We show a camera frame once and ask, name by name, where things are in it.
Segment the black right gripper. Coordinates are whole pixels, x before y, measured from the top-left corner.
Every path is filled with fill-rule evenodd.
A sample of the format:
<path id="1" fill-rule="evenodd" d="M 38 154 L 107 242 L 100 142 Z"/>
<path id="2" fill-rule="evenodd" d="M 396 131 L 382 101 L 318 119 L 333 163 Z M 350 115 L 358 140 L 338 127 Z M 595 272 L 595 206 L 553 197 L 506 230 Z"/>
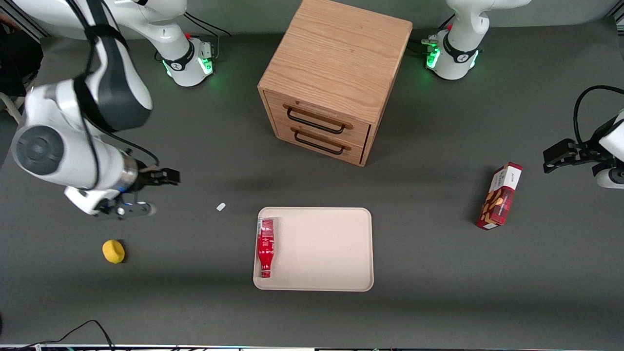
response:
<path id="1" fill-rule="evenodd" d="M 139 169 L 136 180 L 129 187 L 129 193 L 138 193 L 149 186 L 178 186 L 180 172 L 170 168 L 147 166 Z"/>

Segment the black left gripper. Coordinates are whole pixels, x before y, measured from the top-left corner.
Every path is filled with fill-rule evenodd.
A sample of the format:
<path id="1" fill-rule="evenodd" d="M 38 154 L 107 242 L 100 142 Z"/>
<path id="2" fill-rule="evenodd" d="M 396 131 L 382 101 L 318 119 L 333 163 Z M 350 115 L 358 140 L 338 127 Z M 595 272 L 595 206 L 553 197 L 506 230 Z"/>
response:
<path id="1" fill-rule="evenodd" d="M 580 166 L 588 163 L 611 164 L 609 153 L 599 141 L 606 136 L 611 128 L 598 128 L 591 138 L 583 141 L 580 129 L 575 128 L 577 144 L 571 138 L 564 138 L 543 151 L 543 171 L 550 174 L 564 166 Z"/>

